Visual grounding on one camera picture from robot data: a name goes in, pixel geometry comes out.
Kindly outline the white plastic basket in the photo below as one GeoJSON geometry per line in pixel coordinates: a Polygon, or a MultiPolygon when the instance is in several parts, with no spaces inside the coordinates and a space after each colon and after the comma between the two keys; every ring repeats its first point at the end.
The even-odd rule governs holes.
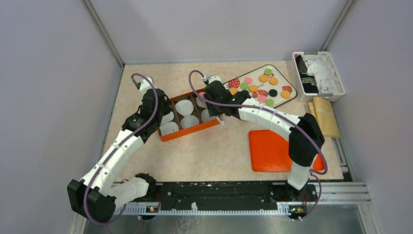
{"type": "Polygon", "coordinates": [[[336,101],[346,94],[329,52],[294,52],[291,71],[302,102],[315,97],[336,101]]]}

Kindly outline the green cookie top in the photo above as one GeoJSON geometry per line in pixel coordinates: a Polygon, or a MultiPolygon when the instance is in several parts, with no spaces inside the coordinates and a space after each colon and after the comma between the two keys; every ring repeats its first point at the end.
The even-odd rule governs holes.
{"type": "Polygon", "coordinates": [[[270,68],[266,68],[266,69],[264,70],[264,74],[265,74],[266,76],[273,76],[273,71],[272,71],[272,69],[270,69],[270,68]]]}

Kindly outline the strawberry pattern tray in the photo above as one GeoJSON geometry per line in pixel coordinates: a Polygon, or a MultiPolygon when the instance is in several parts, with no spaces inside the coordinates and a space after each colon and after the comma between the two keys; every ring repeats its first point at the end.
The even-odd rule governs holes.
{"type": "Polygon", "coordinates": [[[293,100],[297,96],[297,91],[286,77],[273,65],[267,64],[246,74],[238,76],[224,83],[224,87],[229,90],[230,87],[235,87],[238,91],[248,91],[250,96],[256,99],[259,103],[265,104],[268,107],[277,108],[278,106],[293,100]],[[266,76],[264,70],[270,68],[273,71],[273,76],[266,76]],[[249,85],[256,85],[257,92],[250,92],[249,85]],[[270,97],[268,91],[275,89],[278,91],[276,97],[270,97]],[[288,90],[291,97],[284,99],[281,97],[281,92],[288,90]]]}

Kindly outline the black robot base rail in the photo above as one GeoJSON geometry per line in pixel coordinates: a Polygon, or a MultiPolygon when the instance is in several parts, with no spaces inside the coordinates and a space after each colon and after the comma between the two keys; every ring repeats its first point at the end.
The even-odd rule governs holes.
{"type": "Polygon", "coordinates": [[[153,202],[161,211],[189,210],[193,204],[200,211],[269,211],[281,202],[303,207],[316,200],[315,185],[297,191],[285,181],[197,181],[157,183],[135,202],[153,202]]]}

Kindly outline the black item in basket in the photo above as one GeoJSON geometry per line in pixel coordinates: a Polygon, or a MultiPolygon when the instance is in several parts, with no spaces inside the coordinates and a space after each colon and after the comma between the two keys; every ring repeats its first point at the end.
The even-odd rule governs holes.
{"type": "Polygon", "coordinates": [[[297,65],[297,69],[299,72],[301,83],[303,85],[304,92],[318,94],[319,90],[316,85],[316,79],[314,76],[309,75],[307,73],[308,68],[305,65],[302,55],[297,56],[295,58],[295,62],[297,65]]]}

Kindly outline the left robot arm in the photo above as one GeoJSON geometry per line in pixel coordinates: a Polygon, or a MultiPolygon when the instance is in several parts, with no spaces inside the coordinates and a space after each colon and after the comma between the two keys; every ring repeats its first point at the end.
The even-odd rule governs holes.
{"type": "Polygon", "coordinates": [[[138,173],[127,182],[113,182],[134,153],[141,148],[160,126],[162,117],[171,113],[170,100],[164,91],[149,89],[143,95],[138,111],[129,116],[114,143],[100,161],[79,181],[67,186],[71,208],[95,224],[109,223],[116,209],[142,198],[156,198],[156,180],[138,173]]]}

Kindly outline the black cookie on tray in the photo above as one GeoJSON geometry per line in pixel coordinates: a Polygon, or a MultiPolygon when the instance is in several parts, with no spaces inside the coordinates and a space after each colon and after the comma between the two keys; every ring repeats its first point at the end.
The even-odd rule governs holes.
{"type": "Polygon", "coordinates": [[[275,90],[275,89],[271,89],[271,90],[269,90],[268,91],[268,95],[270,96],[270,97],[276,97],[277,95],[278,95],[278,91],[277,90],[275,90]]]}

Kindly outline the orange cookie box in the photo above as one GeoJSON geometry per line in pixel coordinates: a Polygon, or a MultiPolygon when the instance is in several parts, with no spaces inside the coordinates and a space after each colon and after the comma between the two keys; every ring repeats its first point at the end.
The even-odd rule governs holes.
{"type": "Polygon", "coordinates": [[[164,117],[158,128],[162,142],[220,124],[217,117],[209,116],[206,104],[193,92],[172,97],[170,103],[172,111],[164,117]]]}

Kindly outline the white cloth in basket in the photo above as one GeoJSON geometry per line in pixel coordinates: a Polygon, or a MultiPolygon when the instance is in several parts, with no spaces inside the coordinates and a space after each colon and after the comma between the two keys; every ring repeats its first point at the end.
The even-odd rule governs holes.
{"type": "Polygon", "coordinates": [[[303,60],[308,70],[307,73],[316,79],[320,93],[338,93],[335,71],[325,56],[304,55],[303,60]]]}

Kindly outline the orange box lid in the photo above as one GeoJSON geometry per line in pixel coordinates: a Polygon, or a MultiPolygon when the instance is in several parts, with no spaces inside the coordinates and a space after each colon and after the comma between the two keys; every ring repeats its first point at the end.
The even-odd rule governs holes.
{"type": "Polygon", "coordinates": [[[251,168],[254,172],[286,173],[291,171],[290,144],[270,130],[248,133],[251,168]]]}

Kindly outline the tan folded cloth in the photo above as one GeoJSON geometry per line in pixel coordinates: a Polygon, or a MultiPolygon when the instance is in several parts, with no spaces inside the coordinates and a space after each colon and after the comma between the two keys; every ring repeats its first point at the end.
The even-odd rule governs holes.
{"type": "Polygon", "coordinates": [[[333,107],[330,101],[314,97],[308,103],[310,113],[316,118],[324,137],[339,138],[339,129],[336,122],[333,107]]]}

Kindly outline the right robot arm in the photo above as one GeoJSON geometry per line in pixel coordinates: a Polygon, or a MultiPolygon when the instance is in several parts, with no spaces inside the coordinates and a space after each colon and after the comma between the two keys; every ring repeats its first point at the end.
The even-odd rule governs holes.
{"type": "Polygon", "coordinates": [[[314,161],[321,155],[325,142],[315,117],[309,113],[291,115],[260,104],[247,91],[231,94],[219,80],[205,84],[204,98],[211,116],[226,115],[256,123],[288,142],[292,165],[285,193],[292,201],[300,200],[305,195],[314,161]]]}

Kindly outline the orange cookie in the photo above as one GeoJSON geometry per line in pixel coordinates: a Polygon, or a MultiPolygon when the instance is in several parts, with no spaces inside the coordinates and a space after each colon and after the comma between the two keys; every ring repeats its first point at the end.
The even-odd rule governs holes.
{"type": "Polygon", "coordinates": [[[235,88],[235,87],[230,87],[230,88],[229,88],[229,91],[230,91],[231,95],[233,96],[233,95],[235,95],[235,94],[238,92],[238,89],[235,88]]]}
{"type": "Polygon", "coordinates": [[[284,99],[288,99],[288,98],[291,97],[291,93],[288,90],[283,90],[281,92],[281,97],[284,98],[284,99]]]}
{"type": "Polygon", "coordinates": [[[258,87],[256,85],[249,85],[248,90],[254,93],[254,92],[257,92],[258,87]]]}

